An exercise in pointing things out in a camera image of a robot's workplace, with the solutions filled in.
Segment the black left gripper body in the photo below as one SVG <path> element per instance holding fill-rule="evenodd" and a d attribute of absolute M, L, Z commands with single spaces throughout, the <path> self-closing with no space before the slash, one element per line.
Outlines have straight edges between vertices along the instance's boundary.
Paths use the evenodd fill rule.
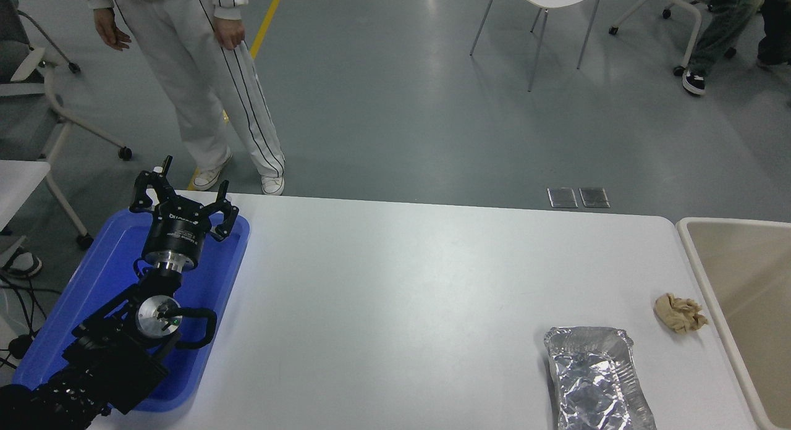
<path fill-rule="evenodd" d="M 153 211 L 152 224 L 141 257 L 153 266 L 167 255 L 180 255 L 184 266 L 198 266 L 210 220 L 200 213 L 180 216 L 169 211 Z"/>

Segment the person's right hand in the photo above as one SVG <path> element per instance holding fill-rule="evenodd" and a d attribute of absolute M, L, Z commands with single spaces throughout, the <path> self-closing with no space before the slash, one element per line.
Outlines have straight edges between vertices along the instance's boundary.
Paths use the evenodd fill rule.
<path fill-rule="evenodd" d="M 118 52 L 130 48 L 131 37 L 117 27 L 113 8 L 93 9 L 93 21 L 96 32 L 108 47 Z"/>

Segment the person's left hand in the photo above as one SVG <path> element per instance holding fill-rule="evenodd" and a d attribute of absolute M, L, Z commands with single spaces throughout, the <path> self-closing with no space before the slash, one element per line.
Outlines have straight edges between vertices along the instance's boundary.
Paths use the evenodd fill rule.
<path fill-rule="evenodd" d="M 245 25 L 242 20 L 214 17 L 213 24 L 215 39 L 226 50 L 232 51 L 245 41 Z"/>

